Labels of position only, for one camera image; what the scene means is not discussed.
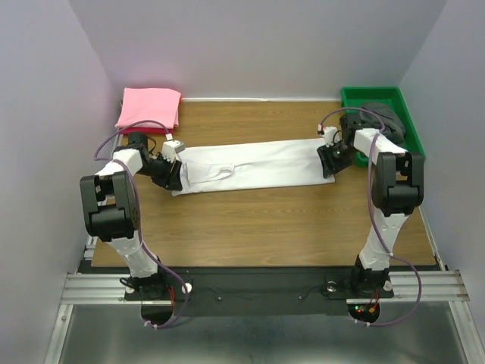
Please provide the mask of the white t shirt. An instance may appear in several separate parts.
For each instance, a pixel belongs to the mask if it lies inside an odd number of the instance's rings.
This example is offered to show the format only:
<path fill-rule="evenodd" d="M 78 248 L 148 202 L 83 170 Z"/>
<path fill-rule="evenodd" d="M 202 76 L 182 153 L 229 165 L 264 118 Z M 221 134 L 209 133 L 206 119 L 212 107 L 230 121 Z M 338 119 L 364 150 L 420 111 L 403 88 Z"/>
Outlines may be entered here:
<path fill-rule="evenodd" d="M 331 184 L 317 148 L 324 140 L 283 140 L 190 147 L 180 153 L 182 190 L 173 196 Z"/>

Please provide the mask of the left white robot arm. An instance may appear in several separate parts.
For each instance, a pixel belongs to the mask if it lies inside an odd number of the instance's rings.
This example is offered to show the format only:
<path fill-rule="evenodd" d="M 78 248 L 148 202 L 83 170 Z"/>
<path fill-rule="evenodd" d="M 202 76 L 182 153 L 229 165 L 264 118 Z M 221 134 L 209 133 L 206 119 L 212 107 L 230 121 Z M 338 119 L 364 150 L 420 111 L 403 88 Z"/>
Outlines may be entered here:
<path fill-rule="evenodd" d="M 142 238 L 139 195 L 134 176 L 150 177 L 168 191 L 180 192 L 182 184 L 179 154 L 185 144 L 166 136 L 161 151 L 153 155 L 149 137 L 132 133 L 128 143 L 118 146 L 111 159 L 96 174 L 80 179 L 80 194 L 86 231 L 111 246 L 124 260 L 130 276 L 120 280 L 132 293 L 162 298 L 172 292 L 161 260 L 146 246 Z"/>

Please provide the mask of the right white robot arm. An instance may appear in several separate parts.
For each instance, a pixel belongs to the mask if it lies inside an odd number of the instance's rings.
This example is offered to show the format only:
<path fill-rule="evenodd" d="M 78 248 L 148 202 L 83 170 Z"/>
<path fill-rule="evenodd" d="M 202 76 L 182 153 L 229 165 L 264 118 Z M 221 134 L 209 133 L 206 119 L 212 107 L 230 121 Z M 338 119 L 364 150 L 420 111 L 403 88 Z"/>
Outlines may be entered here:
<path fill-rule="evenodd" d="M 390 291 L 390 260 L 399 232 L 424 200 L 424 157 L 409 152 L 385 136 L 394 128 L 382 116 L 365 108 L 344 108 L 338 127 L 318 125 L 324 144 L 317 150 L 324 177 L 349 167 L 351 154 L 368 159 L 367 206 L 371 229 L 358 254 L 343 293 L 357 298 Z"/>

